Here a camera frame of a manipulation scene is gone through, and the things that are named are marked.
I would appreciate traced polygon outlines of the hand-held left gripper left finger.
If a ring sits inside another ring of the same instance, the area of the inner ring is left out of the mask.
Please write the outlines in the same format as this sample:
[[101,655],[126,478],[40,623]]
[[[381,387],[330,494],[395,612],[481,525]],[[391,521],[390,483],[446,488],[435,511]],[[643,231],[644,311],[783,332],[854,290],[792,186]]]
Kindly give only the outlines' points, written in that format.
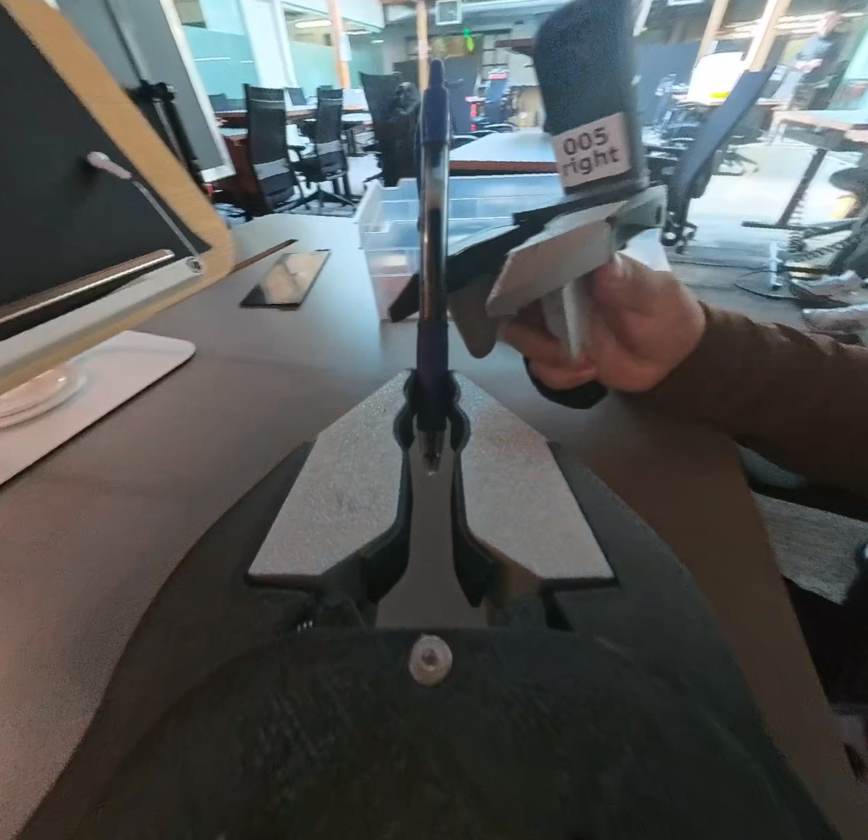
[[256,553],[252,583],[380,601],[408,562],[411,487],[399,434],[409,371],[312,443]]

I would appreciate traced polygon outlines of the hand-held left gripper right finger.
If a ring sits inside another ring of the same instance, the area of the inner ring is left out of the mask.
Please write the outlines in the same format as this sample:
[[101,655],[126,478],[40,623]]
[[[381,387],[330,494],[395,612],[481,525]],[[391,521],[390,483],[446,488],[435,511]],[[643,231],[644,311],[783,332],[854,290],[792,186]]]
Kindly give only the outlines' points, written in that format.
[[467,601],[614,584],[548,440],[471,379],[452,384],[452,556]]

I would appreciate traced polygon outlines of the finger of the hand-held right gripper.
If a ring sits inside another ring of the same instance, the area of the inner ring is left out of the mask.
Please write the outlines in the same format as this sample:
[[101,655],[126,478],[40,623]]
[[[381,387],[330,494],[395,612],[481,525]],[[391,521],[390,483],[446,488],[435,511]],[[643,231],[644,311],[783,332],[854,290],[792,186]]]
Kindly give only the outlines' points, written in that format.
[[526,227],[508,225],[449,238],[443,266],[448,319],[472,357],[487,356],[498,336],[499,319],[515,312],[526,295],[524,263],[515,250]]
[[509,316],[535,301],[553,316],[574,312],[574,283],[610,260],[615,226],[631,202],[614,202],[555,217],[507,252],[485,301],[488,316]]

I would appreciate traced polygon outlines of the blue pen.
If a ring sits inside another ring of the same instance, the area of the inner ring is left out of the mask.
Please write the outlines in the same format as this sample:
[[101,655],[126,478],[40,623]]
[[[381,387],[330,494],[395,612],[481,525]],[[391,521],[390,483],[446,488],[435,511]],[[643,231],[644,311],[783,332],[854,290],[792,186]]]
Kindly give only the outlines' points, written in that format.
[[440,466],[450,391],[448,342],[448,257],[450,98],[443,61],[429,64],[418,129],[418,334],[416,419],[423,462],[429,474]]

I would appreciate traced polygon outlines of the person's right forearm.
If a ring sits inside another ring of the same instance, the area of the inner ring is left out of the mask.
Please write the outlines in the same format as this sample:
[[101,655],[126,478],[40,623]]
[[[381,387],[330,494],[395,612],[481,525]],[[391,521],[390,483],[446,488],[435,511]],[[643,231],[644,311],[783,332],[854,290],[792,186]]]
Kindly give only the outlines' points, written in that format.
[[638,398],[812,483],[867,495],[867,350],[702,305],[699,344]]

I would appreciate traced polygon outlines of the person's right hand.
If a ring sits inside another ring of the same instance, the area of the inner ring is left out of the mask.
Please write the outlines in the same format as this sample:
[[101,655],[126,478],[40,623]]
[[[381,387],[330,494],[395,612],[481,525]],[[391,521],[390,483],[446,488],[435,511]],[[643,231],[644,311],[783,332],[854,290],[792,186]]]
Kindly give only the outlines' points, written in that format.
[[657,387],[698,347],[707,326],[700,302],[670,272],[618,253],[594,270],[586,339],[574,356],[530,305],[501,328],[501,341],[551,390],[598,383],[625,394]]

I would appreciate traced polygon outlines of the grey table with brown edge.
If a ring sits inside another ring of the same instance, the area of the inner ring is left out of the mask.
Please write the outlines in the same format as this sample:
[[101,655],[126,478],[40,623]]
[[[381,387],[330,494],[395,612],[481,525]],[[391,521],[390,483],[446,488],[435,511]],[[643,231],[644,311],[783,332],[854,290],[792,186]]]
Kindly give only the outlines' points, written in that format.
[[465,175],[554,174],[550,138],[539,129],[489,134],[450,152],[450,171]]

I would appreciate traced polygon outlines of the clear plastic storage bin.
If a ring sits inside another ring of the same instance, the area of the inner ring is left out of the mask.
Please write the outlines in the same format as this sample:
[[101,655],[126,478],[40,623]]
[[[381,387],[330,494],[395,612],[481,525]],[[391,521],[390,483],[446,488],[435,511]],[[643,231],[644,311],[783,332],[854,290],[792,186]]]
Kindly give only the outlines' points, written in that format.
[[[561,186],[553,174],[452,176],[450,247],[478,233],[508,227],[515,214],[547,206],[561,196]],[[418,213],[418,189],[413,179],[394,187],[371,183],[357,209],[354,221],[382,319],[418,272]]]

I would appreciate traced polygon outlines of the dark mesh office chair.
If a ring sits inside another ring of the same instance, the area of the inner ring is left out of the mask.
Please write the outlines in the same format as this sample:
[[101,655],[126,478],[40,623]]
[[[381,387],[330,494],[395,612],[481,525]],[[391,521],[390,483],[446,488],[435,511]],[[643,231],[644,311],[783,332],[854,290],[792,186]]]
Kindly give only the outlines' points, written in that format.
[[667,213],[660,242],[682,253],[696,228],[688,222],[689,205],[700,197],[700,177],[710,176],[714,157],[725,150],[733,131],[759,100],[775,67],[745,72],[726,100],[716,106],[702,123],[693,140],[677,155],[667,175]]

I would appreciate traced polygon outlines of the black jacket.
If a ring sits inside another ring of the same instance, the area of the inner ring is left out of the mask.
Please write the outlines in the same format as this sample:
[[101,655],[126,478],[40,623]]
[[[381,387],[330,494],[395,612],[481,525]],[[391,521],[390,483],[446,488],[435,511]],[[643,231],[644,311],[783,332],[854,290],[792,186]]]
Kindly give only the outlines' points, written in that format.
[[418,123],[422,96],[410,82],[400,82],[394,99],[396,131],[396,178],[415,178],[418,173]]

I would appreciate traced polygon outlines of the dark glossy flat plate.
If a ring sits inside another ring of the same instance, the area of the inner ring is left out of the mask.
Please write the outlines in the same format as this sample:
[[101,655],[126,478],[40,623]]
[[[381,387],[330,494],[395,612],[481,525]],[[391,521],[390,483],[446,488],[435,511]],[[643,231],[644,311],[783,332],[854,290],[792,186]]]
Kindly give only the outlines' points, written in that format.
[[278,253],[261,281],[244,297],[241,307],[297,310],[319,280],[330,256],[328,249]]

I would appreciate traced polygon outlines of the black office chair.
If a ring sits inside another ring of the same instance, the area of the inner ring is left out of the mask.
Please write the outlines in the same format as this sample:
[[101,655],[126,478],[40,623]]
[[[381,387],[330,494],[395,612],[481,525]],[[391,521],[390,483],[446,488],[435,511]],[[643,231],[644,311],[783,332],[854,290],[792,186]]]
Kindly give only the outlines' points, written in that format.
[[298,173],[309,186],[305,205],[315,201],[355,208],[350,194],[349,163],[343,141],[343,97],[319,97],[312,130],[312,153],[299,157]]
[[401,181],[396,178],[394,99],[399,83],[404,80],[396,73],[360,73],[360,79],[373,124],[373,144],[367,150],[375,154],[379,180],[386,187],[394,187]]
[[283,89],[244,85],[247,158],[267,214],[289,209],[298,188],[288,151]]

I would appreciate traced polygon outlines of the dark framed board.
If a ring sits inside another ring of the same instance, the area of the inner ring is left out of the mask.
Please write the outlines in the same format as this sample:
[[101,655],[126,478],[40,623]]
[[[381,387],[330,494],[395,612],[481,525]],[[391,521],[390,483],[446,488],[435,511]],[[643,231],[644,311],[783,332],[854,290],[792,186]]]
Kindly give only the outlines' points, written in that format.
[[49,0],[80,33],[114,77],[131,92],[164,83],[175,94],[179,120],[205,183],[234,174],[216,117],[171,0]]

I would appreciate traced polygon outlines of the monitor with wooden frame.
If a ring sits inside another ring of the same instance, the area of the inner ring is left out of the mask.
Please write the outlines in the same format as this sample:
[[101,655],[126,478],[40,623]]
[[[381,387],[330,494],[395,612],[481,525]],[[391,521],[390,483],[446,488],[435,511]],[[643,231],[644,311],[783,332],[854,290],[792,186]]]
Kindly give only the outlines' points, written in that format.
[[44,0],[2,0],[1,482],[186,365],[136,330],[228,275],[204,193]]

